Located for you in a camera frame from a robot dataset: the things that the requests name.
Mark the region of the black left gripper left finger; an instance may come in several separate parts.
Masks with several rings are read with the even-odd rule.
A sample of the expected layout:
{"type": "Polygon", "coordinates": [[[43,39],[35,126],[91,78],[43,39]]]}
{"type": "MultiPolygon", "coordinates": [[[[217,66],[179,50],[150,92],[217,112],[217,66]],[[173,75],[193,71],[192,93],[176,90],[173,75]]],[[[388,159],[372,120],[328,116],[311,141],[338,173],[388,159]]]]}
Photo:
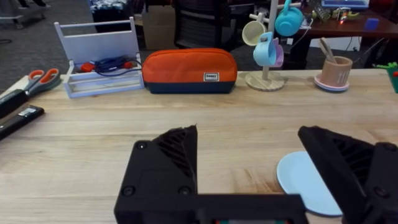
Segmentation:
{"type": "Polygon", "coordinates": [[[136,141],[119,196],[196,195],[197,146],[196,125],[170,129],[152,140],[136,141]]]}

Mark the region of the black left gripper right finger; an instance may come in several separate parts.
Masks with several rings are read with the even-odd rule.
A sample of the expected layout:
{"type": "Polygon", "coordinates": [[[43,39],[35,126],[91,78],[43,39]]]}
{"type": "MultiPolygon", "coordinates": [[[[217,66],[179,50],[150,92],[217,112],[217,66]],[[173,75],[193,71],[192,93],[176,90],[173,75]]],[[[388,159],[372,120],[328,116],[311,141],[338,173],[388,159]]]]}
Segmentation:
{"type": "Polygon", "coordinates": [[[298,136],[343,223],[397,224],[397,145],[371,144],[318,126],[302,126],[298,136]]]}

